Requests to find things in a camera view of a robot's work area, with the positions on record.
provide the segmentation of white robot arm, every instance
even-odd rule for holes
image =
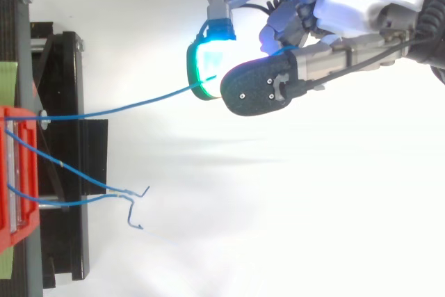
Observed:
[[[258,7],[248,1],[209,0],[208,20],[188,51],[190,83],[205,79],[194,71],[193,51],[208,41],[235,40],[232,10]],[[445,0],[275,0],[263,11],[270,16],[259,38],[270,56],[241,64],[221,79],[222,98],[238,115],[282,109],[325,82],[402,57],[429,64],[445,77]],[[321,40],[304,47],[309,34]],[[212,98],[199,88],[194,93]]]

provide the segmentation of red plastic holder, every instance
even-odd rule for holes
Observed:
[[[35,115],[25,109],[0,106],[0,253],[25,239],[40,224],[38,204],[23,198],[17,199],[16,196],[10,197],[8,189],[8,135],[5,132],[7,129],[5,118],[20,117],[35,117]],[[36,121],[15,121],[15,134],[30,146],[37,147]],[[37,155],[22,145],[15,144],[14,159],[16,164],[18,162],[14,172],[18,172],[18,176],[15,174],[16,189],[38,198]],[[14,232],[11,232],[11,198],[15,199],[16,214],[20,217]]]

